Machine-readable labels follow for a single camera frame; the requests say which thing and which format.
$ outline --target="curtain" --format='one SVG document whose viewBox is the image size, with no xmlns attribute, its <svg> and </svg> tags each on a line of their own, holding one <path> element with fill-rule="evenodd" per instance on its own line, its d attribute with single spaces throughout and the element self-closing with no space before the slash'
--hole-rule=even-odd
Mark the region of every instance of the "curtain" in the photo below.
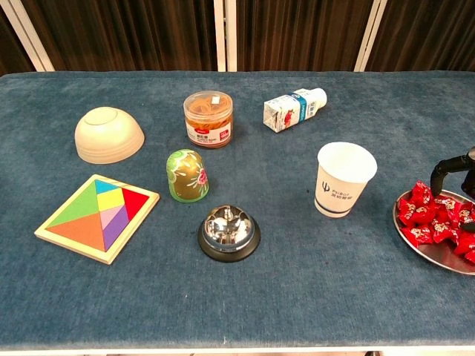
<svg viewBox="0 0 475 356">
<path fill-rule="evenodd" d="M 15 30 L 0 8 L 0 76 L 35 70 Z"/>
<path fill-rule="evenodd" d="M 353 70 L 373 0 L 237 0 L 238 70 Z"/>
<path fill-rule="evenodd" d="M 475 70 L 475 0 L 389 0 L 366 70 Z"/>
<path fill-rule="evenodd" d="M 217 70 L 213 1 L 23 5 L 56 70 Z"/>
</svg>

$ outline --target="blue triangle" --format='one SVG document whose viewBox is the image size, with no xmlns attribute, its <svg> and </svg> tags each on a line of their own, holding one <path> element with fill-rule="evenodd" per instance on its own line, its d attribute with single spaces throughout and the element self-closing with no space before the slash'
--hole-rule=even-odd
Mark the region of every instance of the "blue triangle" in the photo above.
<svg viewBox="0 0 475 356">
<path fill-rule="evenodd" d="M 96 194 L 105 193 L 106 191 L 111 191 L 113 189 L 118 189 L 118 187 L 111 183 L 106 183 L 102 180 L 96 179 Z"/>
</svg>

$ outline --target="white cap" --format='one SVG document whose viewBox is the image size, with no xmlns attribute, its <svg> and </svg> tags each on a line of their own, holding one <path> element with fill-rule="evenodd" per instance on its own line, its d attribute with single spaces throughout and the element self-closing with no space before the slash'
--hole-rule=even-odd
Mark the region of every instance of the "white cap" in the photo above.
<svg viewBox="0 0 475 356">
<path fill-rule="evenodd" d="M 325 93 L 325 90 L 321 88 L 316 88 L 312 89 L 310 93 L 313 93 L 315 95 L 315 98 L 317 98 L 318 102 L 320 102 L 319 108 L 322 108 L 327 104 L 327 93 Z"/>
</svg>

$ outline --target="metal tray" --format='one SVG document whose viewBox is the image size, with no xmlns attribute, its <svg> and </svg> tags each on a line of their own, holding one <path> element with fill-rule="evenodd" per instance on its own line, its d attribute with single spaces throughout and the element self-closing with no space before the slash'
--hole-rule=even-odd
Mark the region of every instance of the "metal tray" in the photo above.
<svg viewBox="0 0 475 356">
<path fill-rule="evenodd" d="M 418 248 L 416 248 L 407 240 L 406 236 L 401 231 L 401 228 L 403 228 L 404 226 L 398 218 L 399 210 L 397 208 L 397 203 L 401 198 L 408 200 L 410 198 L 410 192 L 411 191 L 406 191 L 404 194 L 402 194 L 396 200 L 393 206 L 394 225 L 396 226 L 396 229 L 399 232 L 399 235 L 401 235 L 402 239 L 415 252 L 423 256 L 426 260 L 429 260 L 438 266 L 462 274 L 475 275 L 475 263 L 466 260 L 463 256 L 454 254 L 453 250 L 456 246 L 452 241 L 444 240 L 441 243 L 433 243 L 432 245 L 420 245 Z M 442 195 L 453 198 L 457 202 L 471 202 L 470 200 L 462 197 L 461 195 L 452 193 L 451 191 L 442 191 Z"/>
</svg>

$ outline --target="white pole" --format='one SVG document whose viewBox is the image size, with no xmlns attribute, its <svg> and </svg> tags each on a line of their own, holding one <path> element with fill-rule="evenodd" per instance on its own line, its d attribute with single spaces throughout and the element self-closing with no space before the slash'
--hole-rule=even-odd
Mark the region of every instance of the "white pole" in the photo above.
<svg viewBox="0 0 475 356">
<path fill-rule="evenodd" d="M 228 72 L 238 70 L 238 33 L 236 28 L 236 0 L 226 0 L 226 47 Z"/>
<path fill-rule="evenodd" d="M 46 53 L 41 40 L 36 33 L 27 11 L 21 0 L 0 0 L 0 5 L 7 15 L 16 35 L 19 37 L 24 50 L 30 57 L 38 72 L 54 71 L 50 57 Z"/>
<path fill-rule="evenodd" d="M 355 72 L 364 72 L 368 59 L 370 58 L 371 50 L 373 49 L 374 40 L 378 33 L 381 18 L 383 17 L 384 9 L 386 8 L 387 0 L 373 0 L 370 16 L 366 24 L 363 40 L 359 48 L 358 58 L 355 63 Z"/>
<path fill-rule="evenodd" d="M 214 0 L 214 30 L 216 32 L 217 71 L 226 72 L 223 0 Z"/>
</svg>

